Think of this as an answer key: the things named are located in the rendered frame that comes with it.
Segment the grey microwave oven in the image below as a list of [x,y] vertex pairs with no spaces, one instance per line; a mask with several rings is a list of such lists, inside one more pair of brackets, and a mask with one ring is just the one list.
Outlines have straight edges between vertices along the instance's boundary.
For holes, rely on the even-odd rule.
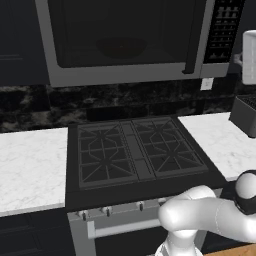
[[[59,67],[186,63],[195,0],[47,0]],[[226,75],[245,0],[206,0],[212,78]]]

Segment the black gas hob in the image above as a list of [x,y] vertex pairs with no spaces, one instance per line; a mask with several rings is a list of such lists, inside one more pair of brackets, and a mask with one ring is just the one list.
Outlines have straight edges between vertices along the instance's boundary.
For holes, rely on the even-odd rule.
[[174,116],[68,127],[65,208],[95,209],[177,195],[226,179]]

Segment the white wall socket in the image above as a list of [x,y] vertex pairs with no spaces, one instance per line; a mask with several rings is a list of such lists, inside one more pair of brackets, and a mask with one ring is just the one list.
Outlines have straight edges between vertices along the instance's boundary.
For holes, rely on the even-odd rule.
[[203,78],[201,82],[201,91],[211,90],[213,85],[213,78]]

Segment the microwave door with dark window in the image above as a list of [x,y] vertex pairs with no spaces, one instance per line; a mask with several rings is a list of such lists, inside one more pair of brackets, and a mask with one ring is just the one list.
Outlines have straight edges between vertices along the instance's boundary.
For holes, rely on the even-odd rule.
[[212,78],[216,75],[215,64],[204,64],[206,35],[200,37],[198,56],[192,74],[183,73],[184,63],[61,68],[57,64],[47,0],[35,0],[35,5],[49,74],[49,84],[52,87]]

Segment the grey oven front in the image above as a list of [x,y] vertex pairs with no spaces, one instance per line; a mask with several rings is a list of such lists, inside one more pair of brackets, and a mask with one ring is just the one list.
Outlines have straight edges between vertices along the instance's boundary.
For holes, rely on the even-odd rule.
[[[71,192],[66,197],[66,209],[70,223],[76,256],[154,256],[167,237],[160,227],[127,232],[106,237],[88,238],[87,223],[95,228],[112,227],[139,221],[158,219],[159,198],[166,200],[186,191],[188,184],[164,183],[130,184],[112,188]],[[139,210],[139,202],[144,210]],[[105,213],[111,207],[111,215]],[[81,212],[86,211],[84,221]]]

